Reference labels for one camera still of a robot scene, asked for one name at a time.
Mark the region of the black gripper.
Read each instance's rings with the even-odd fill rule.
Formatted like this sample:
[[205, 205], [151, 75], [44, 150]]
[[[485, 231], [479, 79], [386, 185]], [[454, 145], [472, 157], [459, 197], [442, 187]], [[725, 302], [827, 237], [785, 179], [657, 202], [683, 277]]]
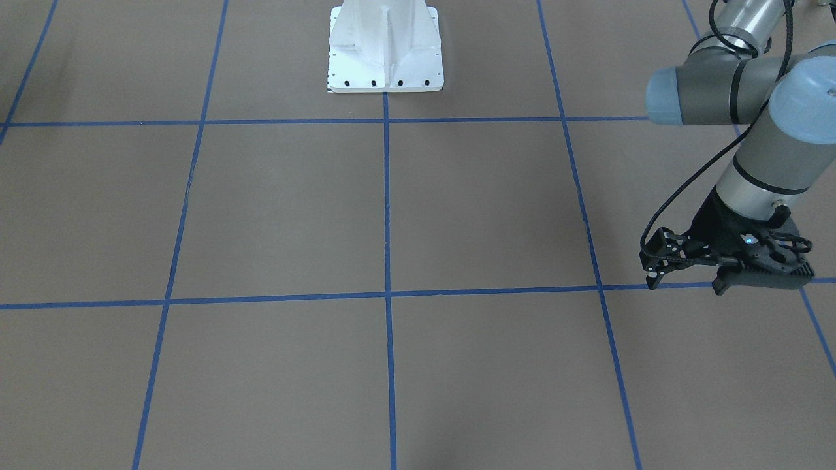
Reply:
[[799, 289], [815, 277], [807, 261], [811, 249], [787, 206], [777, 206], [765, 221], [747, 218], [732, 211], [714, 189], [686, 231], [687, 258], [718, 268], [713, 281], [717, 295], [732, 286]]

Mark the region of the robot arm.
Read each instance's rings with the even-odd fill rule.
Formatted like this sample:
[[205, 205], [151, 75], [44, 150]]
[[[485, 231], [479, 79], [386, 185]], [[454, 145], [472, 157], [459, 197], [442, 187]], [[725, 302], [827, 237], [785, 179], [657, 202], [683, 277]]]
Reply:
[[792, 1], [726, 1], [678, 67], [656, 71], [645, 108], [660, 125], [746, 125], [719, 152], [728, 167], [686, 232], [648, 225], [640, 238], [646, 285], [715, 266], [717, 295], [732, 286], [799, 289], [815, 272], [792, 208], [834, 162], [834, 42], [792, 53]]

